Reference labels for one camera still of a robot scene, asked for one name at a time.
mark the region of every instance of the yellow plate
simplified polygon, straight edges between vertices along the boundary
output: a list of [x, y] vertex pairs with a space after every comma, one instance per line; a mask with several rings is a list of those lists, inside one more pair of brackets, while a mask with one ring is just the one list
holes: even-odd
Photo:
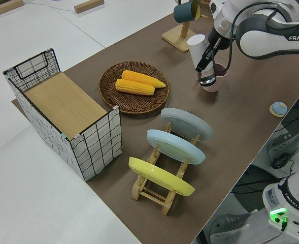
[[184, 180], [143, 160], [130, 157], [129, 167], [137, 174], [180, 195], [190, 196], [194, 192], [193, 186]]

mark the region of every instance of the wire mesh basket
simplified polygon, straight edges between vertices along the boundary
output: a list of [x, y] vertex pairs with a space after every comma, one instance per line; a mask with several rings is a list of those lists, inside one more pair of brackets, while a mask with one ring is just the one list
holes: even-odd
[[89, 180], [122, 153], [120, 110], [114, 107], [69, 139], [24, 93], [59, 72], [54, 50], [49, 49], [4, 71], [4, 76], [40, 137]]

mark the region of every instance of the green light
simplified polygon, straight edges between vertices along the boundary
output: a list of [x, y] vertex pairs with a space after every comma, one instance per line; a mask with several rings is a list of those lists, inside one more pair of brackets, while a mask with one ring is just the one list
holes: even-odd
[[[284, 207], [276, 209], [276, 210], [272, 210], [270, 211], [270, 218], [276, 222], [276, 218], [279, 218], [280, 216], [284, 215], [288, 210]], [[283, 221], [287, 221], [287, 216], [283, 217]]]

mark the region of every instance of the blue mug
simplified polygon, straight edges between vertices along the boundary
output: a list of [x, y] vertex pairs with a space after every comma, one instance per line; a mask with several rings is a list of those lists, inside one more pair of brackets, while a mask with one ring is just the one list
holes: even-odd
[[198, 20], [201, 16], [200, 3], [197, 0], [191, 0], [188, 3], [178, 4], [175, 6], [173, 14], [178, 23]]

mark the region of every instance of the yellow corn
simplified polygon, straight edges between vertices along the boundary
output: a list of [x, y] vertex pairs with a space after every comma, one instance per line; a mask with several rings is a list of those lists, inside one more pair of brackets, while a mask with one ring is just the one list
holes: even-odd
[[155, 88], [166, 87], [166, 85], [163, 82], [159, 81], [154, 77], [131, 70], [123, 71], [122, 79], [138, 81], [147, 85], [152, 85]]
[[143, 84], [140, 82], [126, 80], [126, 79], [117, 79], [115, 87], [118, 91], [125, 93], [132, 93], [138, 95], [147, 95], [151, 96], [154, 94], [155, 88], [152, 85]]

